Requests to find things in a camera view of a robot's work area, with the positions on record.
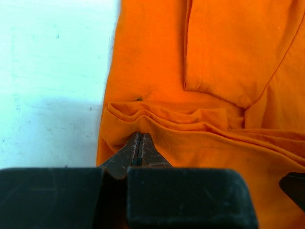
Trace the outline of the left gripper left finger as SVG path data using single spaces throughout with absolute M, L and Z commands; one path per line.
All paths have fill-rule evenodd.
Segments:
M 99 167 L 0 171 L 3 229 L 125 229 L 126 170 L 141 134 Z

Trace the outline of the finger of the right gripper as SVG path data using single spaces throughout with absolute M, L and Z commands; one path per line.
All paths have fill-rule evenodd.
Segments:
M 279 181 L 281 190 L 302 210 L 305 211 L 305 174 L 290 172 Z

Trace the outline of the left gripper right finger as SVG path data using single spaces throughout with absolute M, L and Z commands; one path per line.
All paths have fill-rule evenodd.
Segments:
M 172 167 L 149 134 L 131 136 L 126 218 L 131 229 L 256 229 L 242 176 L 226 168 Z

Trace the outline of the orange t shirt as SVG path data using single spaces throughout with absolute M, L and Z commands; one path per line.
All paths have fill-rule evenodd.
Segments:
M 262 229 L 302 229 L 280 189 L 305 170 L 302 0 L 123 0 L 97 164 L 136 131 L 177 167 L 227 167 Z

